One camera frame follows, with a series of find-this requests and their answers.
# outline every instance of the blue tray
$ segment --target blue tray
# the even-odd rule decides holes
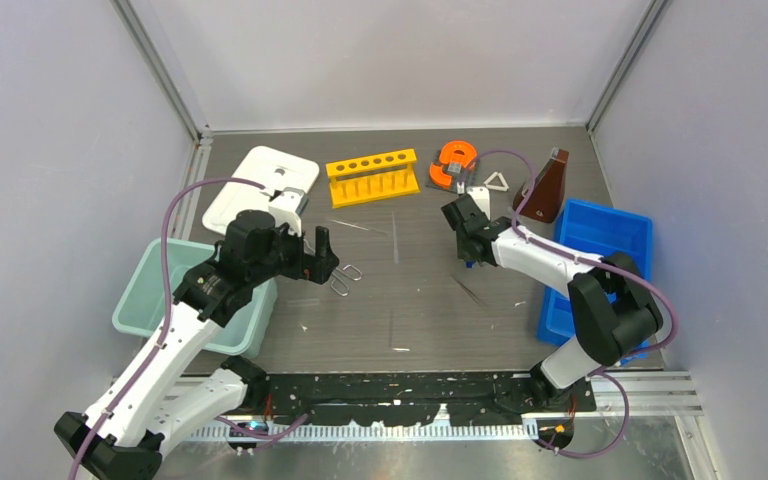
[[[610,255],[625,252],[634,259],[643,278],[652,277],[652,220],[603,205],[570,199],[555,225],[554,240],[583,252]],[[561,346],[575,335],[569,300],[546,287],[537,338]],[[636,355],[623,364],[646,354]]]

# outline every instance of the mint green container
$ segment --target mint green container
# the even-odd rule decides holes
[[[213,245],[169,239],[169,279],[172,291],[191,267],[213,255]],[[122,333],[148,338],[163,319],[160,239],[151,242],[113,312],[113,326]],[[254,289],[252,301],[237,312],[205,350],[254,358],[266,333],[278,287],[269,280]]]

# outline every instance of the yellow test tube rack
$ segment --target yellow test tube rack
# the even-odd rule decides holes
[[[334,208],[419,193],[412,148],[325,165]]]

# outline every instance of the white wall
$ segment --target white wall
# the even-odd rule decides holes
[[[193,110],[248,130],[581,124],[649,2],[137,3]]]
[[[597,132],[733,478],[768,478],[768,2],[674,2]]]
[[[0,1],[0,479],[65,478],[52,428],[136,348],[110,316],[190,152],[109,2]]]

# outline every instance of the blue plastic bin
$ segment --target blue plastic bin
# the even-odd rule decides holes
[[[191,267],[213,254],[213,245],[169,239],[169,278],[172,290],[181,283]],[[150,337],[163,319],[163,282],[160,271],[160,239],[151,242],[128,287],[113,312],[113,326],[122,333]],[[252,301],[238,311],[222,332],[205,346],[205,350],[225,355],[254,358],[278,297],[274,280],[259,285],[252,292]]]
[[[644,216],[570,199],[555,225],[554,240],[576,250],[603,256],[617,251],[625,252],[634,259],[643,278],[650,280],[652,231],[652,220]],[[540,323],[537,326],[537,338],[560,346],[574,335],[575,326],[569,300],[554,289],[546,287]],[[641,354],[633,358],[645,356],[646,354]]]

